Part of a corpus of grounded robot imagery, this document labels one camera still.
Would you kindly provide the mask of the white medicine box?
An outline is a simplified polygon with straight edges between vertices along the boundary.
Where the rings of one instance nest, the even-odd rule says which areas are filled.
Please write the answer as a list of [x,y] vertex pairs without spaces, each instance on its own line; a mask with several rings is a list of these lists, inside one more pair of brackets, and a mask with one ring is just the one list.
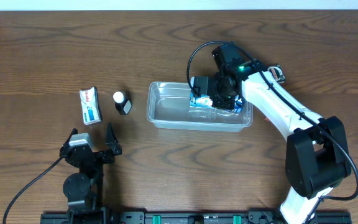
[[98,92],[95,86],[88,90],[80,90],[80,101],[82,117],[85,125],[90,125],[102,121],[102,116],[98,105]]

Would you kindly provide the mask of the clear plastic container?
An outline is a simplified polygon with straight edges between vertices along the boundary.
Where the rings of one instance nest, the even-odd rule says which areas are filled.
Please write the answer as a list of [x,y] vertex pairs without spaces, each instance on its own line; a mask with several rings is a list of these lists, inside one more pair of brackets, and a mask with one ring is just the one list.
[[190,106],[187,83],[153,82],[149,86],[147,119],[157,128],[239,132],[252,125],[253,105],[240,113]]

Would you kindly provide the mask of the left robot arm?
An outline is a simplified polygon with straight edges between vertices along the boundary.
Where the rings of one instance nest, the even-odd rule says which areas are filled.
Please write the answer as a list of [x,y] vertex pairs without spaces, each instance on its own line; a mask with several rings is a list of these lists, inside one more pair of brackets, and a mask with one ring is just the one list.
[[68,201],[68,223],[114,223],[117,218],[102,203],[103,165],[112,164],[122,154],[122,147],[115,137],[112,124],[106,131],[107,149],[94,152],[88,133],[73,129],[60,149],[60,157],[79,169],[67,177],[63,193]]

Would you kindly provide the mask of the black bottle white cap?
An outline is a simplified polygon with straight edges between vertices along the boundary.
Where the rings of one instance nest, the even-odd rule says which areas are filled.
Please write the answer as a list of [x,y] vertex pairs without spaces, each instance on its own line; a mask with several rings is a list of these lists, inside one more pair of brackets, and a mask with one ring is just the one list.
[[121,91],[117,91],[113,94],[113,100],[115,103],[115,107],[119,114],[121,115],[127,115],[131,108],[132,103],[130,100],[125,96],[125,94]]

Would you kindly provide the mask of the green square ointment box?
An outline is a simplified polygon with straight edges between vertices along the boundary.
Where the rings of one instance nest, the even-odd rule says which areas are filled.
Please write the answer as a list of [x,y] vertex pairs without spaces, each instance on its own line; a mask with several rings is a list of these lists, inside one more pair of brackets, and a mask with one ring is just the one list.
[[272,74],[277,83],[282,84],[285,82],[286,78],[280,65],[270,66],[268,71]]

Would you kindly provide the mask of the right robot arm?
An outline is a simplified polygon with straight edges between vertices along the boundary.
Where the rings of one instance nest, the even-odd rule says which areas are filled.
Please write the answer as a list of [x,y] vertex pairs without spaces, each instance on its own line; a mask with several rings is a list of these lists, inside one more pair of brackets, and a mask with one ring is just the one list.
[[291,185],[280,214],[285,223],[308,223],[329,193],[357,169],[343,123],[303,106],[282,86],[282,78],[232,42],[212,51],[218,67],[207,94],[214,108],[234,110],[243,101],[256,106],[287,143],[285,174]]

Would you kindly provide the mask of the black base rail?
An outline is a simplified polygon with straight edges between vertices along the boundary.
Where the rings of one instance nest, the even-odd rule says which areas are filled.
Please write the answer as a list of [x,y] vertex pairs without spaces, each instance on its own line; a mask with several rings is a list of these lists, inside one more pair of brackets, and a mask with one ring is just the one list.
[[245,213],[150,213],[141,211],[72,214],[44,213],[40,223],[113,223],[113,224],[274,224],[285,223],[274,210],[250,210]]

